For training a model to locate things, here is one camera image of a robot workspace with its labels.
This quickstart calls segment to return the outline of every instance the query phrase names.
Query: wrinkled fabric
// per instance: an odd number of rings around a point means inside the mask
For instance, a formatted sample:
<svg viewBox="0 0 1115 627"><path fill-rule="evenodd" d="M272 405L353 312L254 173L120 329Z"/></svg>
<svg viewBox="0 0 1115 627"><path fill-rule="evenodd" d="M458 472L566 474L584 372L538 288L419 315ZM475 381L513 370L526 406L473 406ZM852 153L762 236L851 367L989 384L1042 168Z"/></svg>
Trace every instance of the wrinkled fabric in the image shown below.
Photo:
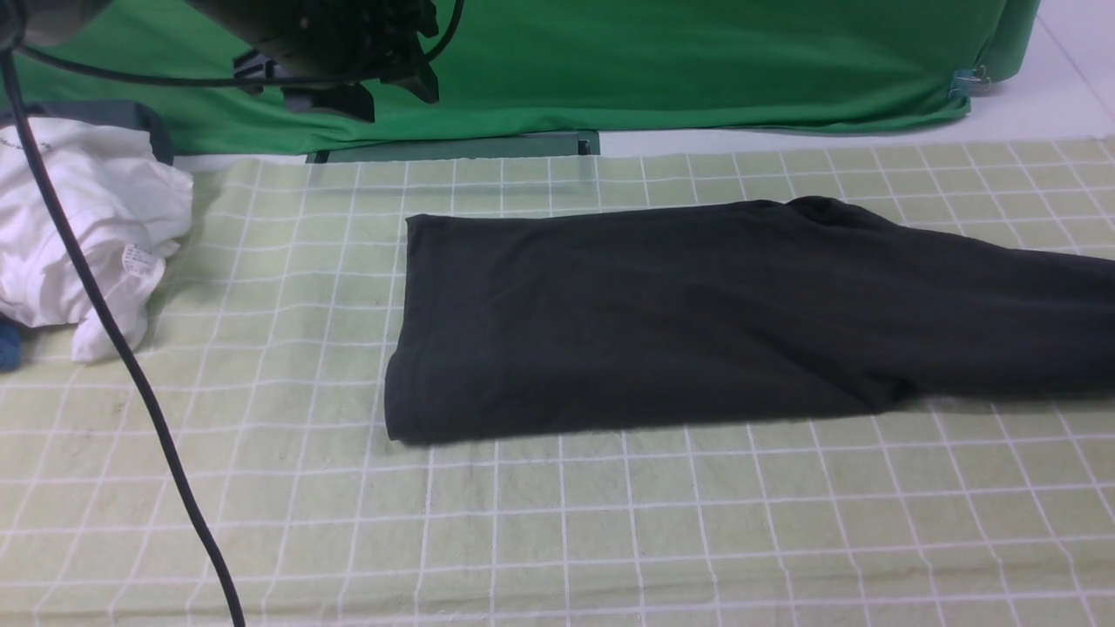
<svg viewBox="0 0 1115 627"><path fill-rule="evenodd" d="M145 132L58 118L31 123L70 226L135 348L147 332L146 303L165 260L190 231L193 181L155 160ZM0 129L0 315L30 328L77 325L75 361L115 354L13 126Z"/></svg>
<svg viewBox="0 0 1115 627"><path fill-rule="evenodd" d="M1115 389L1115 262L824 197L408 219L385 387L414 444Z"/></svg>

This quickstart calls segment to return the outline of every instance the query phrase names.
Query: folded black shirt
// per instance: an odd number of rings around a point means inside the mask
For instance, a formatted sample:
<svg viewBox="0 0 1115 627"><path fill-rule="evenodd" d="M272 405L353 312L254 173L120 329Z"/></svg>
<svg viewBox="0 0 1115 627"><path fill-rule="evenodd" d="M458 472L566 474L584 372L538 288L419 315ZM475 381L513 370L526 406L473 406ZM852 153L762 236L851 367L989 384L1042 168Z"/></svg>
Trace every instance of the folded black shirt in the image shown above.
<svg viewBox="0 0 1115 627"><path fill-rule="evenodd" d="M407 220L385 383L413 444L1115 389L1115 262L825 197Z"/></svg>

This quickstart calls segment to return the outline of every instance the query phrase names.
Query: clothing tag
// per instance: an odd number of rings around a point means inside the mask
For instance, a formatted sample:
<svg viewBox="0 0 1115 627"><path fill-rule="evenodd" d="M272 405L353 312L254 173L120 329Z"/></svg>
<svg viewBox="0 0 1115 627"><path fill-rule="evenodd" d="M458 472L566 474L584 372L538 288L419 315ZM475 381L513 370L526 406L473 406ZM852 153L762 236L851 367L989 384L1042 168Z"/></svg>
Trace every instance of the clothing tag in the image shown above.
<svg viewBox="0 0 1115 627"><path fill-rule="evenodd" d="M124 247L124 271L133 277L146 279L158 268L155 253L138 244Z"/></svg>

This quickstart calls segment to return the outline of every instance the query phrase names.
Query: green fabric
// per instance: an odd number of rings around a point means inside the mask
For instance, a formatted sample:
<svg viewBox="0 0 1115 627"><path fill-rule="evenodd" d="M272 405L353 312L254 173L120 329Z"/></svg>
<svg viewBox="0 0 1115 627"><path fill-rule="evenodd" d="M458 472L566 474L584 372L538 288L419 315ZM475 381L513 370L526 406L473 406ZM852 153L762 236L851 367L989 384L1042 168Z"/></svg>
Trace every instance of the green fabric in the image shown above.
<svg viewBox="0 0 1115 627"><path fill-rule="evenodd" d="M967 100L947 97L952 75L989 49L1007 1L467 0L436 62L442 104L377 84L374 125L291 115L277 90L252 99L116 85L29 61L21 70L33 99L147 104L186 153L300 154L570 128L886 132L967 114ZM444 22L452 2L438 6ZM117 0L54 52L201 77L226 76L243 49L178 0Z"/></svg>
<svg viewBox="0 0 1115 627"><path fill-rule="evenodd" d="M1040 3L1041 0L1008 0L995 38L980 59L988 78L1001 83L1021 69Z"/></svg>

